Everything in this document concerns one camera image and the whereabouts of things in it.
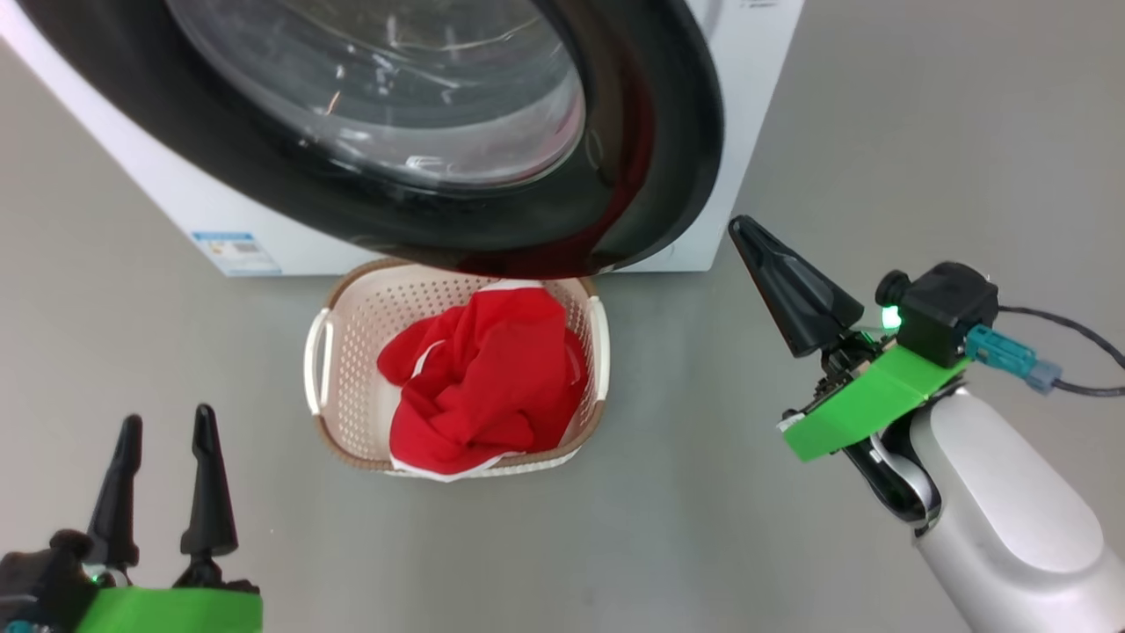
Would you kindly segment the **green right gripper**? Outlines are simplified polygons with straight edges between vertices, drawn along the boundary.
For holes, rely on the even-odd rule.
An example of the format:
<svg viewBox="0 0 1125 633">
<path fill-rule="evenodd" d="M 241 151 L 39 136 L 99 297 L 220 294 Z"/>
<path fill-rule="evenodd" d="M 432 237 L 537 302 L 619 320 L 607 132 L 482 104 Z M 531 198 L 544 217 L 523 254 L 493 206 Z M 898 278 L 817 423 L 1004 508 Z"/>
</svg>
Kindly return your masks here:
<svg viewBox="0 0 1125 633">
<path fill-rule="evenodd" d="M 793 358 L 824 349 L 864 316 L 855 297 L 750 216 L 734 217 L 728 232 Z M 940 494 L 921 465 L 886 447 L 882 436 L 954 391 L 968 358 L 953 367 L 935 365 L 896 340 L 852 332 L 828 345 L 824 360 L 829 369 L 813 401 L 785 412 L 778 422 L 785 444 L 803 463 L 847 456 L 896 519 L 909 528 L 927 528 L 940 510 Z"/>
</svg>

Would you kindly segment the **red garment white striped edge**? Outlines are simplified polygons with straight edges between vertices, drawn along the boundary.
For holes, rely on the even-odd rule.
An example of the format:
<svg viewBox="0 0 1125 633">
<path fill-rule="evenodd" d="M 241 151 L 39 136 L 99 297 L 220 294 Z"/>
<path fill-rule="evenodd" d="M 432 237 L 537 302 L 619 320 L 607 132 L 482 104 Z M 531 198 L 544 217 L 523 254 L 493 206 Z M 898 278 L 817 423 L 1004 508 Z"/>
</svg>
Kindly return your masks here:
<svg viewBox="0 0 1125 633">
<path fill-rule="evenodd" d="M 393 456 L 446 474 L 557 447 L 587 380 L 566 309 L 540 284 L 489 286 L 415 322 L 378 368 L 400 389 Z"/>
</svg>

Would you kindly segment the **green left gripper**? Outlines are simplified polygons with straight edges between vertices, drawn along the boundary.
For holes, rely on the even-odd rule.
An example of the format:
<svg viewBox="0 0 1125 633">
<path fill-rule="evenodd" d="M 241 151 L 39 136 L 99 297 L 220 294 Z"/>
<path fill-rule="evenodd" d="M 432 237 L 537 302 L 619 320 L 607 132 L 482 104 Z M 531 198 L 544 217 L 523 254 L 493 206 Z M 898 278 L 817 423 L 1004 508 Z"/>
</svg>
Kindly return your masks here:
<svg viewBox="0 0 1125 633">
<path fill-rule="evenodd" d="M 228 557 L 240 542 L 220 429 L 208 404 L 198 404 L 194 412 L 192 453 L 192 512 L 180 550 L 186 557 Z M 87 562 L 94 566 L 84 569 L 98 591 L 76 633 L 264 633 L 264 598 L 258 586 L 225 579 L 215 561 L 190 562 L 168 588 L 136 586 L 125 573 L 138 564 L 134 498 L 142 455 L 143 421 L 129 414 L 87 528 L 92 541 Z"/>
</svg>

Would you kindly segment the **cream perforated laundry basket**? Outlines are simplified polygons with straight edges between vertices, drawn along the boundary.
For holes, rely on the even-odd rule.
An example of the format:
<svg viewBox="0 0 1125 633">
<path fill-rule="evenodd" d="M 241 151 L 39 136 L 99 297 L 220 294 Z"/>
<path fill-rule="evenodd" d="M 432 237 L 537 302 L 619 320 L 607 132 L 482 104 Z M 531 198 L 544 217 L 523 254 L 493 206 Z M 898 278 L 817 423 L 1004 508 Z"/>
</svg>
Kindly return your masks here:
<svg viewBox="0 0 1125 633">
<path fill-rule="evenodd" d="M 343 275 L 310 324 L 304 345 L 304 394 L 320 437 L 343 463 L 362 471 L 414 478 L 392 461 L 392 417 L 399 389 L 378 372 L 382 347 L 414 322 L 465 304 L 494 284 L 466 275 L 386 257 Z M 568 329 L 580 340 L 587 376 L 580 403 L 558 447 L 496 458 L 472 478 L 521 476 L 562 465 L 598 429 L 611 374 L 606 308 L 588 278 L 544 281 L 562 305 Z"/>
</svg>

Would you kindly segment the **blue energy label sticker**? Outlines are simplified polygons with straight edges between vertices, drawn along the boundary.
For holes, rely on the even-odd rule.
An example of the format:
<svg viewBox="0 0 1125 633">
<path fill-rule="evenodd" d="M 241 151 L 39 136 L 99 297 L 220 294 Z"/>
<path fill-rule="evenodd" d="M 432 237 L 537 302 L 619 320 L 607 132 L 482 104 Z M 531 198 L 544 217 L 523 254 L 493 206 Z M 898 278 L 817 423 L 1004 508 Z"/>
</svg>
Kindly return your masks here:
<svg viewBox="0 0 1125 633">
<path fill-rule="evenodd" d="M 192 232 L 194 244 L 224 275 L 281 275 L 282 269 L 251 233 Z"/>
</svg>

